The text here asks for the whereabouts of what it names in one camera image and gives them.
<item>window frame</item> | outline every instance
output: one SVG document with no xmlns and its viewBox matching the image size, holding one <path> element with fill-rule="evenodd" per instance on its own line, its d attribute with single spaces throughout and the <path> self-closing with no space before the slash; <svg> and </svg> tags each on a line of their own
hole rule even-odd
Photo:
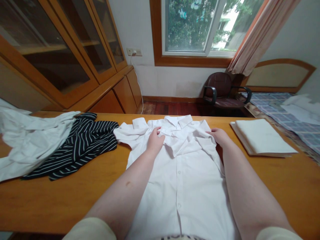
<svg viewBox="0 0 320 240">
<path fill-rule="evenodd" d="M 265 0 L 263 2 L 244 40 L 247 38 L 252 27 L 257 22 L 257 19 L 261 15 L 268 1 L 269 0 Z M 162 38 L 162 18 L 161 18 L 162 2 L 161 0 L 149 0 L 149 2 L 150 2 L 152 41 L 153 41 L 153 53 L 154 53 L 155 66 L 202 67 L 202 68 L 227 68 L 229 66 L 236 52 L 210 51 L 208 56 L 190 56 L 190 54 L 188 54 L 188 56 L 163 55 L 164 47 L 162 45 L 163 38 Z"/>
<path fill-rule="evenodd" d="M 166 38 L 168 36 L 166 25 L 168 24 L 168 12 L 165 11 L 165 9 L 168 8 L 168 2 L 169 0 L 161 0 L 161 37 L 162 37 L 162 55 L 166 56 L 202 56 L 207 57 L 210 54 L 210 49 L 212 46 L 213 38 L 218 30 L 220 18 L 223 12 L 223 8 L 227 2 L 227 0 L 217 0 L 214 11 L 214 16 L 210 23 L 210 30 L 208 32 L 206 45 L 204 47 L 204 50 L 202 51 L 174 51 L 174 50 L 168 50 L 166 51 Z"/>
</svg>

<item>black and white striped fabric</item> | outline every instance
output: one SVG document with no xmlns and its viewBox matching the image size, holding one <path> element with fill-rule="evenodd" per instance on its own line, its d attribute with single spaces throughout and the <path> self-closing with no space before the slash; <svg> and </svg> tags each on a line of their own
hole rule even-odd
<svg viewBox="0 0 320 240">
<path fill-rule="evenodd" d="M 113 130 L 117 122 L 97 121 L 97 114 L 84 113 L 75 120 L 65 143 L 40 167 L 22 180 L 49 176 L 51 181 L 68 176 L 105 152 L 117 148 Z"/>
</svg>

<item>hand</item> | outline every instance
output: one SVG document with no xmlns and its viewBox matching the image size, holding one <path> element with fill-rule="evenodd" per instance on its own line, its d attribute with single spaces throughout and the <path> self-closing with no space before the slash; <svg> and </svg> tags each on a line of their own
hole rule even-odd
<svg viewBox="0 0 320 240">
<path fill-rule="evenodd" d="M 211 136 L 214 137 L 214 140 L 223 148 L 227 144 L 233 143 L 231 138 L 228 136 L 228 134 L 220 129 L 220 128 L 212 128 L 211 132 L 206 132 L 209 133 Z"/>
<path fill-rule="evenodd" d="M 162 135 L 161 137 L 158 137 L 158 134 L 160 131 L 158 131 L 161 127 L 156 127 L 152 133 L 150 134 L 148 144 L 147 144 L 147 151 L 150 151 L 152 153 L 155 153 L 156 155 L 160 152 L 165 136 Z"/>
</svg>

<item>shirt collar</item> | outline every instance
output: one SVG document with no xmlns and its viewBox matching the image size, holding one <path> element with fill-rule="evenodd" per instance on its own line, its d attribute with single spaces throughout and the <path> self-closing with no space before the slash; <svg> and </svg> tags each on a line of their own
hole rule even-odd
<svg viewBox="0 0 320 240">
<path fill-rule="evenodd" d="M 165 116 L 164 119 L 166 119 L 168 122 L 170 122 L 175 127 L 180 125 L 181 129 L 193 121 L 191 115 L 181 116 L 181 117 Z"/>
</svg>

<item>glass cabinet door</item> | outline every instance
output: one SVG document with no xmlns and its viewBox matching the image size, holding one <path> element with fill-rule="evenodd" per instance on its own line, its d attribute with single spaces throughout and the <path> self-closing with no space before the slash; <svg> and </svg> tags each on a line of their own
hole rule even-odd
<svg viewBox="0 0 320 240">
<path fill-rule="evenodd" d="M 101 84 L 116 74 L 101 32 L 97 31 L 99 26 L 93 21 L 89 4 L 87 8 L 83 0 L 50 0 L 50 3 L 98 82 Z"/>
<path fill-rule="evenodd" d="M 0 53 L 42 91 L 68 108 L 98 86 L 52 9 L 37 0 L 0 0 Z"/>
<path fill-rule="evenodd" d="M 117 71 L 127 65 L 124 58 L 123 49 L 119 40 L 118 32 L 115 27 L 114 19 L 110 11 L 110 5 L 106 0 L 85 0 L 89 1 L 92 11 L 96 16 L 99 27 L 110 46 L 112 60 Z"/>
</svg>

